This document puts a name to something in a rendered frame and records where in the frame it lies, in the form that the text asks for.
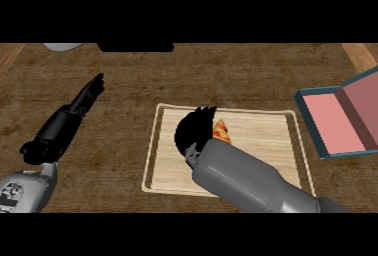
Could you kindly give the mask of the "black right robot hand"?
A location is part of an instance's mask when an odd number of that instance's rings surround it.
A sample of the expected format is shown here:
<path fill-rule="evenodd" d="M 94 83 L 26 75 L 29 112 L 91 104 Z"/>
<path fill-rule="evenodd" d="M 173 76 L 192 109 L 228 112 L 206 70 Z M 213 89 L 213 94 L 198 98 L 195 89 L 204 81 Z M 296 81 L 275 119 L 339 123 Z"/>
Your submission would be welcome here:
<path fill-rule="evenodd" d="M 213 138 L 213 119 L 218 107 L 198 107 L 181 120 L 175 132 L 175 144 L 187 164 L 195 167 L 200 153 Z"/>

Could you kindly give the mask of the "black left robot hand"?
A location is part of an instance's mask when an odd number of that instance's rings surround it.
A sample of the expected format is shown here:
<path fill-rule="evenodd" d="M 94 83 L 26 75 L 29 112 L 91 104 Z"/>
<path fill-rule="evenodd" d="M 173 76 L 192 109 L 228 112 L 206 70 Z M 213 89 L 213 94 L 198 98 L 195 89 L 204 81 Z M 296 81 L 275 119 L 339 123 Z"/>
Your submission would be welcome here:
<path fill-rule="evenodd" d="M 34 140 L 23 145 L 20 152 L 26 163 L 40 165 L 60 160 L 73 142 L 83 118 L 104 90 L 104 74 L 99 73 L 73 102 L 55 111 Z"/>

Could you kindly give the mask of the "golden brown croissant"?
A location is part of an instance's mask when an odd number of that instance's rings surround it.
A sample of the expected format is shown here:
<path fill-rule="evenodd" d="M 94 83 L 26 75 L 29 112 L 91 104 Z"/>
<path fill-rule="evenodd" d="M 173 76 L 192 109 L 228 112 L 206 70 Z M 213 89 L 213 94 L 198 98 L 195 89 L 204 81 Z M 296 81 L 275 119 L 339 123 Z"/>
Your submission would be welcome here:
<path fill-rule="evenodd" d="M 221 119 L 213 128 L 213 137 L 228 144 L 232 143 L 225 120 Z"/>

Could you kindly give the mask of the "pale wooden tray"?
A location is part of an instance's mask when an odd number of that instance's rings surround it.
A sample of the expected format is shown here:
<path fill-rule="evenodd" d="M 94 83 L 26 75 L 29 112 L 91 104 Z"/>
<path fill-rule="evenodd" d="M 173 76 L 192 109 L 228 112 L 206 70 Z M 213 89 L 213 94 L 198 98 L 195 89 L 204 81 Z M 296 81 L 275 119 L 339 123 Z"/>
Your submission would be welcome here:
<path fill-rule="evenodd" d="M 192 171 L 175 144 L 178 124 L 194 110 L 191 106 L 157 105 L 144 192 L 213 197 L 192 181 Z M 219 108 L 215 121 L 221 119 L 232 145 L 271 164 L 294 186 L 317 195 L 294 111 Z"/>

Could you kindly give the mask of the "teal box with pink inside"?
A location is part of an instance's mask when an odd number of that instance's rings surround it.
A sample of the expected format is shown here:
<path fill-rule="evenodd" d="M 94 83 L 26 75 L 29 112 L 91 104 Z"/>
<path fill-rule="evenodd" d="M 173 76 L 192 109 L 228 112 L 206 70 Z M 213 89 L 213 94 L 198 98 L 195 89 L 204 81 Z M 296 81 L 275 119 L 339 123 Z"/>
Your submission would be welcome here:
<path fill-rule="evenodd" d="M 322 159 L 378 154 L 378 66 L 294 99 Z"/>

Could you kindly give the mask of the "pale grey round object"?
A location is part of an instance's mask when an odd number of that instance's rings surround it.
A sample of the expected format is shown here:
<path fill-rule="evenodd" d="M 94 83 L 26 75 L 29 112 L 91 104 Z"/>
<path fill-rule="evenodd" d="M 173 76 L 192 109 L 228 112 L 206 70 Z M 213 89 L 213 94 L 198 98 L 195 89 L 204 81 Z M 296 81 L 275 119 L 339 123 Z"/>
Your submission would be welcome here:
<path fill-rule="evenodd" d="M 46 43 L 45 46 L 52 50 L 52 51 L 70 51 L 76 49 L 77 47 L 82 46 L 82 43 Z"/>

